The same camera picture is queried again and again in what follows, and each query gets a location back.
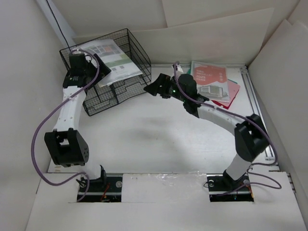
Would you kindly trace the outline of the clear sleeve map brochure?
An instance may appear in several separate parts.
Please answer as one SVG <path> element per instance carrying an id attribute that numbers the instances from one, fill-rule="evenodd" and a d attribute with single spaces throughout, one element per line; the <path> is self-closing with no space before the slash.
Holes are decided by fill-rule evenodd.
<path id="1" fill-rule="evenodd" d="M 98 82 L 99 87 L 110 86 L 118 81 L 142 74 L 137 65 L 112 39 L 89 41 L 78 46 L 78 49 L 88 51 L 93 55 L 97 54 L 111 70 L 111 73 Z"/>

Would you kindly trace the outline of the clear sleeve orange 2025 brochure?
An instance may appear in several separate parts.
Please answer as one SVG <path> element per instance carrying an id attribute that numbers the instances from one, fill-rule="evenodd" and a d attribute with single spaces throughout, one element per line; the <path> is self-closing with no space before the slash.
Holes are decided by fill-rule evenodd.
<path id="1" fill-rule="evenodd" d="M 199 94 L 214 101 L 230 101 L 225 66 L 192 61 L 190 73 L 197 84 Z"/>

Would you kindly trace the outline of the pink paper folder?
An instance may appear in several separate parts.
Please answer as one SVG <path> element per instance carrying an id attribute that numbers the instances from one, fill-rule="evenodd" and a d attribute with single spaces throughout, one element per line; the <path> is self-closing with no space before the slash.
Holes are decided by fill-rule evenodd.
<path id="1" fill-rule="evenodd" d="M 236 82 L 229 79 L 228 88 L 229 88 L 230 101 L 227 103 L 227 107 L 230 107 L 230 105 L 232 104 L 232 102 L 234 101 L 236 95 L 238 94 L 240 90 L 240 85 L 238 85 Z"/>

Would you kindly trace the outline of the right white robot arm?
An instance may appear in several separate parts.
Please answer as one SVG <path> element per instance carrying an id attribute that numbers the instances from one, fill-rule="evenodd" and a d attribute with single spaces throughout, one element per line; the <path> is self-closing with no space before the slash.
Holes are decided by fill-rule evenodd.
<path id="1" fill-rule="evenodd" d="M 210 121 L 234 136 L 236 155 L 223 172 L 222 178 L 222 183 L 228 190 L 239 187 L 252 162 L 269 145 L 260 116 L 252 114 L 238 118 L 213 105 L 205 105 L 208 98 L 197 92 L 196 81 L 189 74 L 182 74 L 178 78 L 160 74 L 153 83 L 144 87 L 144 90 L 152 96 L 160 95 L 164 99 L 173 97 L 180 100 L 189 114 Z"/>

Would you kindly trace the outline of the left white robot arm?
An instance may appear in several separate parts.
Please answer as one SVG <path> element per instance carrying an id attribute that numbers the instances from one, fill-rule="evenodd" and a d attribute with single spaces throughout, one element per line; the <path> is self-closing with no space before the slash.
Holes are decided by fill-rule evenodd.
<path id="1" fill-rule="evenodd" d="M 69 55 L 70 68 L 63 81 L 63 103 L 57 122 L 44 141 L 55 165 L 84 167 L 89 146 L 78 131 L 83 102 L 88 90 L 111 70 L 97 54 L 75 50 Z"/>

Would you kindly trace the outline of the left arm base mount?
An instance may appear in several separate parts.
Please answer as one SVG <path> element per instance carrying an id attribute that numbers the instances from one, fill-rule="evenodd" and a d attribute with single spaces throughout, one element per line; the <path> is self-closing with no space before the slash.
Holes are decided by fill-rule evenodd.
<path id="1" fill-rule="evenodd" d="M 123 175 L 107 174 L 102 165 L 100 165 L 100 176 L 91 179 L 89 189 L 87 179 L 81 177 L 77 179 L 79 190 L 77 193 L 77 202 L 80 203 L 120 203 L 122 198 Z"/>

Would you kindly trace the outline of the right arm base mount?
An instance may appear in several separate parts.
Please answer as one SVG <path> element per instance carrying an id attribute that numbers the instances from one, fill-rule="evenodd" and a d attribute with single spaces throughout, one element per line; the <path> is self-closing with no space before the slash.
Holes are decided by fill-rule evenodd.
<path id="1" fill-rule="evenodd" d="M 207 174 L 204 188 L 208 189 L 210 202 L 254 202 L 248 174 L 233 180 L 225 172 Z"/>

